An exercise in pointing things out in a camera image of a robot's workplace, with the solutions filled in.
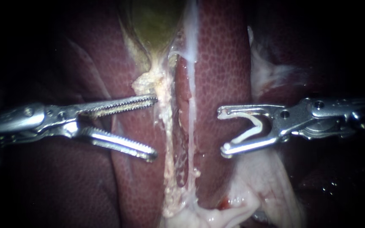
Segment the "right arm instrument jaw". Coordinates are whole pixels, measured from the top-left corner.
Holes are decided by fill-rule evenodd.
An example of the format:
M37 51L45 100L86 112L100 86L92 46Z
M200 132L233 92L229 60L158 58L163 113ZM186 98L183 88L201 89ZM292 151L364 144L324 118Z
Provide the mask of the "right arm instrument jaw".
M273 137L263 136L260 138L246 139L241 142L227 142L221 148L221 156L224 158L232 158L237 155L243 155L250 152L255 152L267 147L274 146L278 143L283 143L289 140L289 136Z
M265 116L268 118L273 118L274 113L277 110L284 109L285 106L261 104L261 105L226 105L220 106L217 109L217 118L232 119L232 118L248 118L250 116Z

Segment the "right arm instrument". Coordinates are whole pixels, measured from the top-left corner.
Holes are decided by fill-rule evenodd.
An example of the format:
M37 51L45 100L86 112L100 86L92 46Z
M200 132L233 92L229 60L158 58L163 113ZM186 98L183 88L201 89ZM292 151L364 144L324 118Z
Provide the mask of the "right arm instrument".
M269 137L286 141L292 135L305 139L347 138L358 132L365 113L365 98L304 98L272 114Z

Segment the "left arm instrument jaw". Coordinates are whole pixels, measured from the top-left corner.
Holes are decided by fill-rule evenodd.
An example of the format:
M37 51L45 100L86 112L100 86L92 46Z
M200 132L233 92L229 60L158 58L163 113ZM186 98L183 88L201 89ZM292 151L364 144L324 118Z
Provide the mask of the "left arm instrument jaw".
M85 140L95 146L116 150L123 154L143 159L146 162L153 162L158 157L156 150L150 146L114 135L96 127L85 127L79 130L75 134L75 138Z
M76 113L96 119L102 116L149 108L157 101L158 98L154 94L137 95L118 100L81 104L78 105L79 110Z

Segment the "left arm instrument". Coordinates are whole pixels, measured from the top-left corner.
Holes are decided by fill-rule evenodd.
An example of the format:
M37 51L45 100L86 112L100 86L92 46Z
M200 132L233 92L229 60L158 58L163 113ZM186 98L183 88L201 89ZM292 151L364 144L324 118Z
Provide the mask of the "left arm instrument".
M0 146L39 141L50 136L71 138L81 113L77 106L30 103L0 111Z

